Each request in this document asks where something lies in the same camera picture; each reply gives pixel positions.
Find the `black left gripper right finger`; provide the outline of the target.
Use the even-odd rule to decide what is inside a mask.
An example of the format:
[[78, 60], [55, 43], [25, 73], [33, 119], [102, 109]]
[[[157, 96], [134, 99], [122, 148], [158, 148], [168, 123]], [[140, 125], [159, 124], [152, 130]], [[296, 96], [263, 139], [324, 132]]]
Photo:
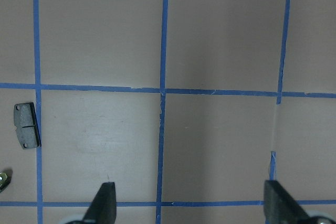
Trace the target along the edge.
[[264, 215], [268, 223], [304, 223], [310, 216], [277, 180], [264, 182]]

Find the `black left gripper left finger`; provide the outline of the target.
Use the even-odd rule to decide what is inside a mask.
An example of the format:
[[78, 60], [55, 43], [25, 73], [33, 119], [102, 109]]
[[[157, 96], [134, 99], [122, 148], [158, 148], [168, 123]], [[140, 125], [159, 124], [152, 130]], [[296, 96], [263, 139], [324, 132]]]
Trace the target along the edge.
[[101, 185], [82, 223], [115, 223], [117, 218], [116, 189], [114, 182]]

